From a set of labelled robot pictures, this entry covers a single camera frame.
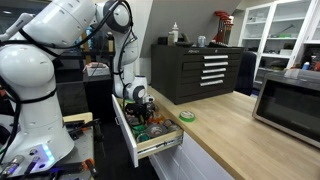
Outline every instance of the drawer handle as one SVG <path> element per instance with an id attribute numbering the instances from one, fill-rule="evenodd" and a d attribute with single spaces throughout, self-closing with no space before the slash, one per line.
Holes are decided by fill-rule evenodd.
<path id="1" fill-rule="evenodd" d="M 118 118 L 120 118 L 120 117 L 115 117 L 114 120 L 116 121 L 116 124 L 119 126 L 120 125 L 120 120 Z"/>
<path id="2" fill-rule="evenodd" d="M 228 59 L 228 55 L 219 55 L 219 56 L 203 56 L 204 59 Z"/>
<path id="3" fill-rule="evenodd" d="M 202 73 L 213 73 L 213 72 L 223 72 L 223 71 L 227 71 L 227 68 L 203 70 Z"/>
<path id="4" fill-rule="evenodd" d="M 217 74 L 217 75 L 212 75 L 212 76 L 201 76 L 201 79 L 202 80 L 215 79 L 215 78 L 220 78 L 220 77 L 224 77 L 224 74 Z"/>
<path id="5" fill-rule="evenodd" d="M 210 67 L 210 66 L 224 66 L 228 65 L 228 62 L 217 62 L 217 63 L 204 63 L 205 67 Z"/>
<path id="6" fill-rule="evenodd" d="M 223 80 L 200 83 L 200 86 L 210 86 L 210 85 L 221 84 L 221 83 L 223 83 Z"/>

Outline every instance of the bottle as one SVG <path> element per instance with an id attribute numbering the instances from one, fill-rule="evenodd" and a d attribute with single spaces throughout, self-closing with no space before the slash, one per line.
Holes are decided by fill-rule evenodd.
<path id="1" fill-rule="evenodd" d="M 168 46 L 174 46 L 174 33 L 169 32 L 168 33 Z"/>
<path id="2" fill-rule="evenodd" d="M 108 51 L 114 52 L 114 37 L 110 32 L 107 33 L 107 36 L 108 36 Z"/>
<path id="3" fill-rule="evenodd" d="M 156 124 L 162 124 L 165 120 L 164 116 L 160 112 L 154 112 L 153 114 L 153 122 Z"/>
<path id="4" fill-rule="evenodd" d="M 178 42 L 178 36 L 179 36 L 179 31 L 178 30 L 179 30 L 179 28 L 178 28 L 177 22 L 175 22 L 173 27 L 172 27 L 172 32 L 173 32 L 173 35 L 174 35 L 174 43 Z"/>
<path id="5" fill-rule="evenodd" d="M 309 69 L 309 66 L 310 66 L 310 63 L 309 63 L 309 62 L 305 62 L 305 63 L 303 64 L 302 69 L 303 69 L 303 70 L 308 70 L 308 69 Z"/>

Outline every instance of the wooden workbench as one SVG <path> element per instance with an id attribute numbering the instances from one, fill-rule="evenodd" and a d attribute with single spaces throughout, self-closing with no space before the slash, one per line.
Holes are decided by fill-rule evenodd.
<path id="1" fill-rule="evenodd" d="M 252 118 L 256 99 L 233 92 L 175 105 L 148 93 L 235 179 L 320 179 L 320 150 Z M 180 121 L 181 111 L 195 121 Z"/>

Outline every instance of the green tape roll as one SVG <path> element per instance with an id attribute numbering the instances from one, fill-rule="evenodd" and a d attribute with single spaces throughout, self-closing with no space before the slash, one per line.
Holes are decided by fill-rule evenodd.
<path id="1" fill-rule="evenodd" d="M 185 122 L 192 122 L 195 119 L 195 115 L 190 111 L 182 111 L 179 118 Z"/>

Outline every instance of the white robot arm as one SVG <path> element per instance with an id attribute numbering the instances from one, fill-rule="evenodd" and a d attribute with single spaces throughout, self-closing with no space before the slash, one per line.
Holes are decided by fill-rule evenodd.
<path id="1" fill-rule="evenodd" d="M 91 0 L 53 0 L 12 37 L 11 32 L 2 36 L 0 83 L 11 98 L 15 116 L 11 136 L 0 149 L 0 164 L 23 156 L 19 158 L 22 159 L 20 166 L 27 167 L 36 160 L 31 173 L 41 172 L 50 169 L 74 148 L 63 124 L 51 61 L 66 49 L 76 47 L 72 44 L 90 25 L 96 26 L 94 31 L 102 28 L 115 37 L 114 93 L 134 100 L 145 94 L 144 77 L 134 80 L 133 76 L 128 79 L 123 76 L 125 65 L 138 56 L 128 4 L 125 1 L 94 4 Z M 24 170 L 18 168 L 15 172 L 3 173 L 18 176 Z"/>
<path id="2" fill-rule="evenodd" d="M 11 25 L 4 34 L 0 35 L 0 41 L 6 41 L 10 39 L 14 34 L 16 34 L 19 29 L 21 29 L 24 25 L 28 24 L 33 19 L 32 14 L 22 13 L 18 20 Z"/>

